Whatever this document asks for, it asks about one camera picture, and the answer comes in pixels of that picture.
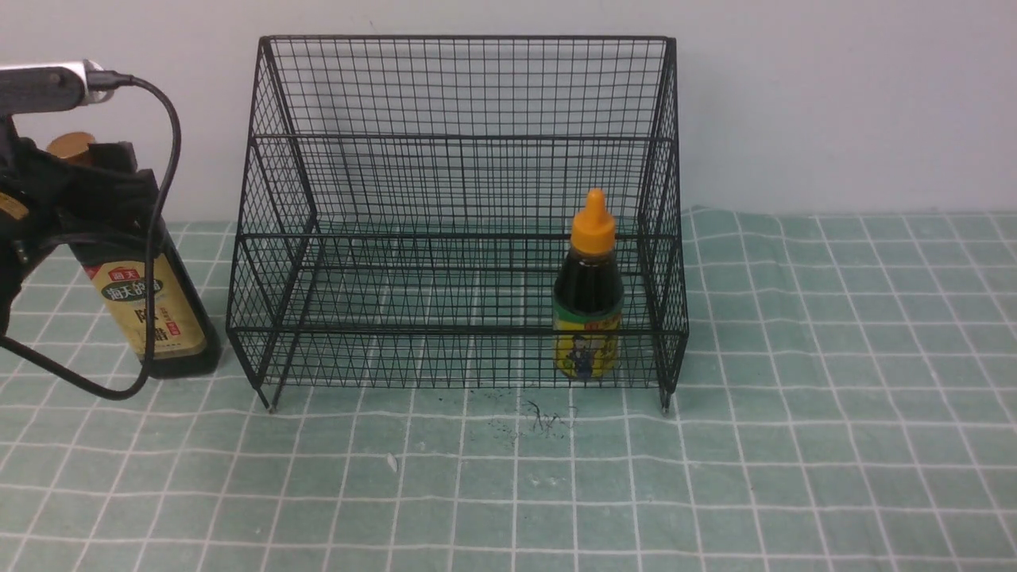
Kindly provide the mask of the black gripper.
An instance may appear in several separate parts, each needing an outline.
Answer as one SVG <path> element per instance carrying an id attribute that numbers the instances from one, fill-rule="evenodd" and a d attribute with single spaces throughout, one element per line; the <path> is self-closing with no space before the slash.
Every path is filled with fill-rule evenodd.
<path id="1" fill-rule="evenodd" d="M 155 174 L 138 167 L 131 142 L 95 142 L 74 131 L 39 149 L 19 137 L 14 120 L 2 120 L 1 332 L 10 328 L 23 282 L 56 246 L 97 239 L 93 230 L 70 227 L 73 218 L 145 238 L 157 192 Z"/>

